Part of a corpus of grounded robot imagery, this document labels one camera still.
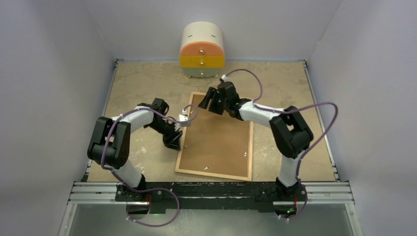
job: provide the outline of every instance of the purple cable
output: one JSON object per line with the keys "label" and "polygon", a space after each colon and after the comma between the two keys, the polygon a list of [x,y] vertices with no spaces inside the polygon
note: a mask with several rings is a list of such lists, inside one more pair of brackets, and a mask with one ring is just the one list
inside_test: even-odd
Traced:
{"label": "purple cable", "polygon": [[268,109],[268,108],[262,108],[260,106],[258,106],[258,104],[256,104],[256,102],[261,99],[263,93],[264,93],[264,88],[262,87],[262,83],[261,80],[258,78],[258,76],[255,75],[255,73],[253,73],[252,71],[248,70],[248,69],[236,69],[236,70],[232,70],[231,72],[227,73],[226,76],[229,76],[230,74],[236,72],[236,71],[246,71],[248,73],[250,73],[251,75],[253,75],[253,77],[255,77],[255,79],[258,81],[259,84],[259,88],[261,89],[261,92],[259,94],[259,96],[255,99],[253,99],[253,106],[261,111],[266,111],[266,112],[273,112],[273,113],[278,113],[278,114],[285,114],[285,115],[289,115],[295,112],[301,112],[313,107],[319,107],[319,106],[323,106],[323,105],[332,105],[334,106],[334,116],[330,121],[330,124],[328,125],[328,127],[323,131],[323,134],[320,135],[320,137],[309,147],[307,148],[307,150],[301,155],[300,159],[298,160],[297,163],[297,170],[296,170],[296,177],[297,177],[297,181],[299,184],[302,185],[304,192],[305,192],[305,200],[304,200],[304,204],[302,205],[300,211],[298,212],[298,214],[296,214],[293,218],[291,218],[291,220],[297,218],[303,211],[305,208],[305,205],[307,204],[307,200],[308,200],[308,196],[307,196],[307,190],[305,188],[305,186],[301,183],[301,180],[298,178],[298,173],[299,173],[299,169],[300,169],[300,165],[301,165],[301,161],[303,160],[303,158],[305,157],[305,155],[311,150],[313,149],[324,137],[325,135],[328,133],[328,131],[330,130],[330,128],[333,126],[334,122],[336,121],[337,118],[337,114],[339,113],[339,108],[337,107],[337,105],[333,102],[321,102],[321,103],[317,103],[317,104],[312,104],[312,105],[308,105],[296,110],[292,110],[292,111],[279,111],[279,110],[274,110],[274,109]]}
{"label": "purple cable", "polygon": [[138,111],[143,111],[143,110],[145,110],[145,111],[151,111],[151,112],[153,112],[153,113],[155,113],[156,115],[158,115],[158,116],[160,116],[160,117],[162,117],[162,118],[164,118],[164,119],[166,119],[166,120],[168,120],[168,121],[171,121],[171,122],[174,122],[174,123],[179,123],[179,124],[181,124],[181,123],[188,123],[188,122],[191,122],[191,121],[193,121],[196,117],[197,117],[197,114],[198,114],[198,109],[197,109],[197,107],[195,106],[195,105],[193,105],[193,104],[188,104],[187,106],[185,106],[184,107],[184,109],[183,110],[185,110],[185,109],[187,109],[188,107],[194,107],[195,108],[195,111],[196,111],[196,114],[193,116],[193,118],[191,118],[190,120],[187,120],[187,121],[176,121],[176,120],[174,120],[174,119],[171,119],[171,118],[168,118],[168,117],[166,117],[165,115],[163,115],[163,114],[161,114],[161,113],[159,113],[159,112],[157,112],[157,111],[155,111],[155,110],[153,110],[153,109],[151,109],[151,108],[147,108],[147,107],[140,107],[140,108],[138,108],[138,109],[135,109],[135,110],[132,110],[132,111],[128,111],[128,112],[126,112],[125,114],[123,114],[123,115],[121,115],[121,116],[119,116],[114,122],[113,122],[113,124],[112,124],[112,126],[110,127],[110,130],[109,130],[109,133],[107,134],[107,139],[106,139],[106,142],[104,143],[104,148],[103,148],[103,153],[101,154],[101,161],[100,161],[100,165],[101,165],[101,168],[103,168],[104,170],[108,170],[108,171],[110,171],[112,174],[113,174],[113,176],[119,181],[119,182],[121,182],[124,186],[126,186],[129,190],[131,190],[131,191],[133,191],[133,192],[136,192],[136,193],[146,193],[146,192],[150,192],[150,191],[154,191],[154,190],[162,190],[162,191],[167,191],[167,192],[169,192],[170,194],[172,194],[172,196],[174,196],[174,198],[175,198],[175,201],[177,202],[177,210],[176,210],[176,212],[175,212],[175,215],[172,217],[172,219],[171,220],[169,220],[168,222],[166,222],[166,223],[163,223],[163,224],[160,224],[160,225],[151,225],[151,224],[147,224],[147,223],[143,223],[143,222],[140,222],[140,221],[137,221],[137,220],[135,220],[135,219],[132,219],[132,217],[130,217],[129,216],[129,214],[128,214],[128,212],[127,212],[127,210],[126,210],[126,214],[127,214],[127,218],[129,219],[129,220],[131,220],[131,221],[133,221],[134,223],[138,223],[138,224],[140,224],[140,225],[144,225],[144,226],[148,226],[148,227],[162,227],[162,226],[165,226],[165,225],[168,225],[168,224],[170,224],[171,222],[173,222],[174,220],[175,220],[175,218],[179,215],[179,200],[178,200],[178,197],[175,195],[175,193],[173,193],[171,190],[169,190],[169,189],[166,189],[166,188],[150,188],[150,189],[146,189],[146,190],[137,190],[137,189],[134,189],[132,186],[129,186],[123,179],[121,179],[120,178],[120,176],[118,176],[113,170],[113,168],[109,168],[109,167],[105,167],[104,166],[104,158],[105,158],[105,156],[106,156],[106,151],[107,151],[107,148],[109,147],[109,142],[110,142],[110,138],[111,138],[111,136],[113,135],[113,131],[114,131],[114,129],[115,129],[115,127],[116,127],[116,124],[121,120],[121,119],[123,119],[123,117],[125,117],[125,116],[127,116],[127,115],[130,115],[130,114],[132,114],[132,113],[135,113],[135,112],[138,112]]}

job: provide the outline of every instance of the purple hose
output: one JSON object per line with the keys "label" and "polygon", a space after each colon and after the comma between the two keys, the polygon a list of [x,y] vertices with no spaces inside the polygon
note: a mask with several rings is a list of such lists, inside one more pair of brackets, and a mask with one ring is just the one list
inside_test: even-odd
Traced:
{"label": "purple hose", "polygon": [[106,139],[106,142],[104,143],[104,148],[103,148],[103,153],[101,154],[101,160],[100,160],[100,165],[101,165],[101,168],[103,168],[103,169],[105,169],[105,170],[108,170],[108,171],[110,171],[112,174],[113,174],[113,176],[118,180],[118,181],[120,181],[124,186],[126,186],[129,190],[131,190],[131,191],[133,191],[133,192],[136,192],[136,193],[146,193],[146,192],[150,192],[150,191],[153,191],[153,190],[162,190],[162,191],[167,191],[167,192],[169,192],[170,194],[172,194],[172,196],[174,196],[174,198],[175,198],[175,201],[177,202],[177,210],[176,210],[176,212],[175,212],[175,215],[172,217],[172,219],[171,220],[169,220],[168,222],[166,222],[166,223],[163,223],[163,224],[160,224],[160,225],[151,225],[151,224],[147,224],[147,223],[143,223],[143,222],[140,222],[140,221],[137,221],[137,220],[134,220],[134,219],[132,219],[132,217],[130,217],[129,215],[128,215],[128,213],[127,213],[127,211],[126,211],[126,214],[127,214],[127,218],[129,219],[129,220],[131,220],[131,221],[133,221],[133,222],[135,222],[135,223],[138,223],[138,224],[140,224],[140,225],[144,225],[144,226],[148,226],[148,227],[162,227],[162,226],[165,226],[165,225],[168,225],[168,224],[170,224],[171,222],[173,222],[174,220],[175,220],[175,218],[179,215],[179,200],[178,200],[178,197],[171,191],[171,190],[169,190],[169,189],[166,189],[166,188],[151,188],[151,189],[146,189],[146,190],[136,190],[136,189],[134,189],[132,186],[129,186],[123,179],[121,179],[120,178],[120,176],[118,176],[114,171],[113,171],[113,168],[109,168],[109,167],[105,167],[104,166],[104,158],[105,158],[105,156],[106,156],[106,151],[107,151],[107,148],[109,147],[109,142],[110,142],[110,138],[111,138],[111,136],[113,135],[113,131],[114,131],[114,129],[115,129],[115,127],[116,127],[116,124],[121,120],[121,119],[123,119],[123,117],[125,117],[125,116],[127,116],[127,115],[130,115],[130,114],[132,114],[132,113],[135,113],[135,112],[138,112],[138,111],[143,111],[143,110],[146,110],[146,111],[151,111],[151,112],[153,112],[153,113],[155,113],[156,115],[158,115],[158,116],[160,116],[160,117],[162,117],[162,118],[164,118],[164,119],[166,119],[166,120],[168,120],[168,121],[171,121],[171,122],[174,122],[174,123],[188,123],[188,122],[191,122],[192,120],[194,120],[196,117],[197,117],[197,114],[198,114],[198,109],[197,109],[197,107],[195,106],[195,105],[193,105],[193,104],[188,104],[187,106],[185,106],[184,107],[184,110],[185,109],[187,109],[188,107],[194,107],[195,108],[195,110],[196,110],[196,114],[193,116],[193,118],[191,118],[190,120],[187,120],[187,121],[176,121],[176,120],[174,120],[174,119],[171,119],[171,118],[168,118],[168,117],[166,117],[166,116],[164,116],[163,114],[161,114],[161,113],[159,113],[159,112],[157,112],[157,111],[155,111],[155,110],[153,110],[153,109],[151,109],[151,108],[147,108],[147,107],[140,107],[140,108],[138,108],[138,109],[135,109],[135,110],[132,110],[132,111],[128,111],[128,112],[126,112],[125,114],[123,114],[123,115],[121,115],[121,116],[119,116],[114,122],[113,122],[113,124],[112,124],[112,126],[110,127],[110,130],[109,130],[109,133],[107,134],[107,139]]}
{"label": "purple hose", "polygon": [[258,78],[258,76],[255,75],[255,73],[253,73],[252,71],[250,71],[248,69],[236,69],[236,70],[232,70],[231,72],[229,72],[228,74],[226,74],[226,76],[229,76],[230,74],[232,74],[232,73],[234,73],[236,71],[246,71],[246,72],[250,73],[251,75],[253,75],[253,77],[255,77],[255,79],[258,81],[259,88],[261,89],[261,92],[260,92],[260,94],[259,94],[259,96],[257,98],[253,99],[253,106],[255,108],[259,109],[259,110],[266,111],[266,112],[273,112],[273,113],[278,113],[278,114],[286,114],[286,115],[289,115],[289,114],[292,114],[292,113],[295,113],[295,112],[304,111],[304,110],[307,110],[307,109],[310,109],[310,108],[313,108],[313,107],[319,107],[319,106],[322,106],[322,105],[332,105],[334,107],[334,116],[331,119],[330,124],[324,130],[323,134],[321,134],[320,137],[309,148],[307,148],[307,150],[301,155],[300,159],[298,160],[297,170],[296,170],[296,177],[297,177],[298,183],[302,185],[302,187],[303,187],[303,189],[305,191],[305,200],[304,200],[304,204],[302,205],[300,211],[293,218],[291,218],[291,220],[293,220],[293,219],[297,218],[304,211],[305,205],[307,204],[307,200],[308,200],[307,191],[305,189],[305,186],[301,183],[301,180],[298,178],[298,173],[299,173],[301,161],[303,160],[303,158],[305,157],[305,155],[312,148],[314,148],[325,137],[325,135],[328,133],[328,131],[330,130],[330,128],[333,126],[334,122],[336,121],[337,114],[339,113],[339,108],[333,102],[321,102],[321,103],[317,103],[317,104],[308,105],[308,106],[305,106],[305,107],[302,107],[302,108],[299,108],[299,109],[296,109],[296,110],[288,111],[288,112],[274,110],[274,109],[268,109],[268,108],[262,108],[262,107],[260,107],[260,106],[258,106],[256,104],[256,102],[259,99],[261,99],[261,97],[262,97],[262,95],[264,93],[264,88],[262,87],[261,80]]}

